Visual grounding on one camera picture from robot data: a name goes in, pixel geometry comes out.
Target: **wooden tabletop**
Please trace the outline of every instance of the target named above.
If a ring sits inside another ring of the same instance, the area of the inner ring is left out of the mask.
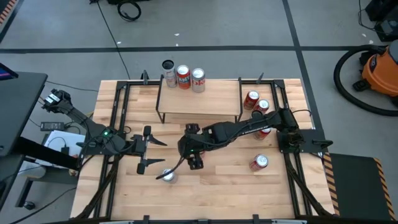
[[[288,79],[285,85],[291,110],[307,109],[300,80]],[[93,117],[97,123],[109,125],[115,88],[116,81],[101,82]],[[257,90],[261,98],[270,101],[270,110],[274,109],[269,85],[243,85],[243,97],[249,90]],[[204,169],[190,170],[184,162],[176,170],[176,184],[155,180],[164,168],[174,167],[177,163],[180,157],[177,141],[183,135],[186,123],[198,123],[202,128],[234,119],[231,116],[170,114],[166,123],[161,124],[155,112],[157,91],[157,86],[131,87],[126,126],[132,129],[132,133],[127,138],[142,134],[143,127],[151,125],[152,134],[168,146],[149,144],[147,157],[166,161],[152,164],[146,169],[145,175],[138,175],[136,169],[139,158],[123,157],[119,165],[112,220],[142,220],[144,215],[150,215],[151,220],[252,219],[253,214],[259,214],[260,218],[294,217],[286,168],[275,130],[263,141],[257,141],[252,134],[248,134],[223,149],[206,152]],[[283,105],[280,94],[279,99],[280,105]],[[300,128],[312,127],[307,112],[294,115]],[[244,110],[242,120],[249,117],[250,111]],[[263,170],[252,172],[248,164],[257,154],[265,154],[269,158],[269,165]],[[301,154],[301,158],[308,188],[324,208],[333,213],[321,160],[310,154]],[[71,217],[78,215],[96,192],[101,163],[102,156],[95,156],[84,166]],[[297,192],[300,211],[304,214],[301,193],[299,190]]]
[[[206,90],[195,93],[162,82],[159,112],[238,116],[241,112],[237,80],[206,80]]]

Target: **black metal frame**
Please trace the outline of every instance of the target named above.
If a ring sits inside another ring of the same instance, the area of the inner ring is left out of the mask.
[[[274,106],[275,109],[280,108],[279,106],[279,99],[277,96],[277,88],[280,88],[280,92],[282,95],[282,101],[284,104],[284,108],[288,108],[289,107],[289,102],[287,101],[287,94],[286,94],[286,89],[285,89],[285,83],[283,80],[242,80],[242,79],[238,79],[239,80],[239,93],[242,96],[242,88],[241,85],[270,85],[271,87],[271,93],[272,93],[272,99],[274,101]],[[130,92],[130,88],[132,86],[136,86],[136,85],[158,85],[159,86],[159,92],[161,89],[161,83],[162,83],[162,77],[160,78],[160,80],[147,80],[147,78],[145,78],[144,80],[135,80],[135,81],[118,81],[116,84],[116,92],[115,92],[115,96],[114,96],[114,103],[113,103],[113,108],[112,108],[112,114],[111,114],[111,122],[110,122],[110,126],[114,127],[115,122],[116,122],[116,116],[117,116],[117,112],[118,112],[118,104],[119,104],[119,98],[120,98],[120,94],[121,94],[121,90],[125,89],[124,92],[124,101],[123,101],[123,107],[122,107],[122,112],[121,112],[121,120],[120,120],[120,125],[119,125],[119,132],[122,134],[124,132],[123,127],[124,127],[124,123],[126,120],[126,112],[127,112],[127,104],[128,104],[128,99],[129,99],[129,92]],[[162,122],[164,122],[164,116],[163,118],[161,117],[160,113],[157,110],[157,107],[159,106],[159,98],[160,95],[158,93],[157,95],[157,104],[156,104],[156,111],[159,115],[159,118]],[[287,167],[288,163],[291,163],[290,161],[290,154],[288,152],[283,152],[284,155],[284,159],[285,159],[285,164]],[[295,163],[296,163],[296,168],[297,168],[297,173],[298,176],[300,177],[300,180],[305,184],[305,179],[304,179],[304,174],[303,174],[303,168],[302,168],[302,163],[300,160],[300,155],[299,152],[296,153],[295,155]],[[103,160],[103,166],[102,166],[102,170],[101,170],[101,176],[100,176],[100,180],[99,180],[99,186],[104,182],[106,173],[107,173],[107,168],[108,165],[112,164],[113,166],[116,166],[116,168],[118,168],[119,162],[115,162],[112,163],[109,161],[110,156],[104,156],[104,160]],[[299,201],[297,198],[297,192],[295,189],[295,182],[293,180],[293,178],[287,174],[287,178],[288,178],[288,182],[289,182],[289,189],[290,189],[290,196],[292,199],[292,206],[293,206],[293,210],[294,210],[294,214],[295,217],[300,216],[300,209],[299,209]],[[112,207],[113,207],[113,198],[114,198],[114,191],[115,191],[115,186],[116,186],[116,176],[115,178],[112,180],[111,184],[110,184],[110,188],[109,188],[109,194],[108,194],[108,201],[107,201],[107,205],[106,205],[106,218],[111,218],[111,214],[112,214]],[[311,206],[309,201],[307,200],[306,196],[303,195],[303,199],[304,199],[304,204],[305,204],[305,211],[307,215],[312,215],[311,212]],[[100,217],[100,210],[101,210],[101,200],[100,203],[98,203],[95,207],[94,210],[94,214],[93,217],[94,218],[99,218]],[[156,220],[156,223],[208,223],[209,220]],[[271,220],[267,219],[267,220],[260,220],[258,218],[258,215],[254,214],[253,215],[253,219],[252,220],[212,220],[212,223],[270,223]],[[144,216],[143,220],[135,220],[134,223],[149,223],[149,216]]]
[[[165,114],[165,113],[162,113],[163,116],[161,116],[161,115],[160,115],[160,112],[159,112],[159,103],[160,103],[160,95],[161,95],[161,93],[162,93],[162,83],[163,83],[163,79],[164,79],[164,76],[163,76],[163,75],[160,75],[159,90],[158,90],[158,92],[157,92],[156,107],[155,107],[156,113],[157,113],[157,115],[159,116],[159,119],[160,119],[160,121],[162,122],[162,124],[164,124],[165,117],[166,117],[166,114]],[[241,117],[242,117],[242,114],[243,114],[242,78],[241,78],[241,77],[238,78],[238,82],[239,82],[239,102],[240,102],[241,106],[240,106],[240,109],[239,109],[239,110],[240,110],[240,111],[239,111],[239,116],[234,116],[234,117],[235,117],[235,122],[239,122],[239,121],[241,120]]]

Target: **silver can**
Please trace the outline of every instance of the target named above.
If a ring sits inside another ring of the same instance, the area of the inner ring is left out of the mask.
[[[162,63],[162,68],[167,86],[175,88],[177,86],[177,76],[175,74],[174,62],[172,60],[166,60]]]
[[[192,90],[197,93],[205,91],[205,71],[201,68],[192,71]]]
[[[171,169],[164,169],[162,174],[167,173],[168,171],[170,171]],[[174,172],[172,172],[169,175],[166,175],[162,178],[163,181],[169,183],[169,184],[174,184],[177,182],[177,175],[175,175]]]

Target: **red soda can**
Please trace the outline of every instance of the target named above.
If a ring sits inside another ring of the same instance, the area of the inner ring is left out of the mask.
[[[253,161],[250,162],[249,167],[252,171],[258,171],[268,166],[268,158],[263,154],[255,156]]]
[[[259,100],[253,108],[253,110],[261,111],[261,113],[263,114],[265,114],[268,109],[269,109],[269,103],[267,100]]]
[[[187,89],[191,87],[191,71],[188,66],[180,65],[177,68],[177,80],[178,86],[181,89]]]
[[[259,101],[260,94],[257,91],[250,90],[246,95],[246,98],[243,102],[243,108],[246,110],[252,110],[254,105],[256,105],[257,101]]]
[[[260,131],[256,131],[254,133],[254,138],[257,140],[263,140],[267,137],[267,135],[269,135],[269,133],[271,133],[271,128],[266,128]]]

